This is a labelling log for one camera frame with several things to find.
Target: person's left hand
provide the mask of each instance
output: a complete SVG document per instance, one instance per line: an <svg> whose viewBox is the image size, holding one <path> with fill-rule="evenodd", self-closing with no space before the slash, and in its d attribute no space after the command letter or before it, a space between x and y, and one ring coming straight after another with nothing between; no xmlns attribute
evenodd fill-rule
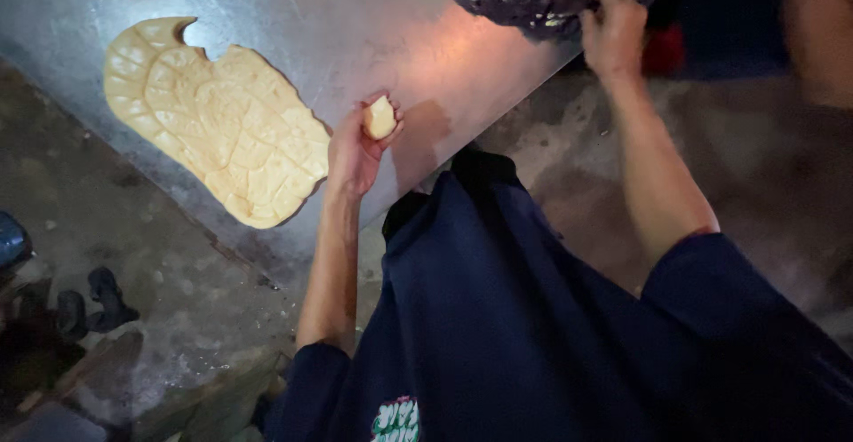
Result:
<svg viewBox="0 0 853 442"><path fill-rule="evenodd" d="M357 102L356 107L335 128L328 145L327 179L327 190L334 191L335 195L354 199L364 197L376 181L382 152L403 131L400 103L390 100L394 119L397 120L394 131L381 141L374 141L364 133L364 109L382 96L389 96L388 91L380 90Z"/></svg>

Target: hand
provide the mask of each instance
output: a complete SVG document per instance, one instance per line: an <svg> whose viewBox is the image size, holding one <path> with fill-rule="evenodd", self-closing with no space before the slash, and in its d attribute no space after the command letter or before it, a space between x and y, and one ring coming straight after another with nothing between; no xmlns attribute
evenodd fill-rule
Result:
<svg viewBox="0 0 853 442"><path fill-rule="evenodd" d="M641 77L642 38L646 8L636 0L598 0L597 13L581 12L583 51L587 65L605 88Z"/></svg>
<svg viewBox="0 0 853 442"><path fill-rule="evenodd" d="M392 100L394 119L398 121L394 131L381 141L374 141L364 133L364 109L382 96L388 96L388 91L380 90L366 100L357 102L356 107L335 128L328 145L327 191L361 200L376 181L382 152L403 131L400 104Z"/></svg>

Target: scored dough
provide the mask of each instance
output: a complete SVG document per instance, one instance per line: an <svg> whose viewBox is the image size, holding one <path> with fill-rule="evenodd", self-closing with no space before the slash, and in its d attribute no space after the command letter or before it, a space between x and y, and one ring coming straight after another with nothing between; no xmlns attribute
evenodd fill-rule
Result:
<svg viewBox="0 0 853 442"><path fill-rule="evenodd" d="M293 215L328 172L329 136L296 89L255 51L216 62L180 31L193 17L144 20L107 47L104 93L122 122L189 169L240 222Z"/></svg>
<svg viewBox="0 0 853 442"><path fill-rule="evenodd" d="M364 109L364 128L371 139L378 141L388 137L397 126L394 119L394 108L388 97L382 96L376 102Z"/></svg>

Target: dirty floor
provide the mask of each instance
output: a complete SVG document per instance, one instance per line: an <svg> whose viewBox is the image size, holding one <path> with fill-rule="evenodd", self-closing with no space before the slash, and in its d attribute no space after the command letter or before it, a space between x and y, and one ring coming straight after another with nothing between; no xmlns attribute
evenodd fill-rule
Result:
<svg viewBox="0 0 853 442"><path fill-rule="evenodd" d="M853 350L851 117L805 105L788 78L652 81L651 91L723 230ZM55 304L61 290L86 295L86 275L106 265L142 314L84 338L90 353L60 381L63 394L134 439L240 432L279 354L293 354L304 281L267 281L2 64L0 94L0 210L27 227L37 252L14 284L49 279ZM571 251L639 294L649 268L622 199L617 142L602 91L585 74L553 77L478 138L513 158ZM359 330L379 297L380 225L360 236Z"/></svg>

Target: metal countertop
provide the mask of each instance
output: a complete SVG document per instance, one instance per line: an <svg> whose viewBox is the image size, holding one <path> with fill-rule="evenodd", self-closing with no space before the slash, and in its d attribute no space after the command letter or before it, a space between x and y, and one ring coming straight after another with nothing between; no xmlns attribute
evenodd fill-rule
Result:
<svg viewBox="0 0 853 442"><path fill-rule="evenodd" d="M257 50L333 128L354 100L388 88L406 110L407 130L364 199L362 225L580 52L577 41L531 42L452 0L0 0L0 8L0 56L222 244L287 285L305 284L324 185L274 229L252 229L229 216L189 171L107 107L104 50L123 29L196 16L184 33L187 44L205 48L211 60L229 44Z"/></svg>

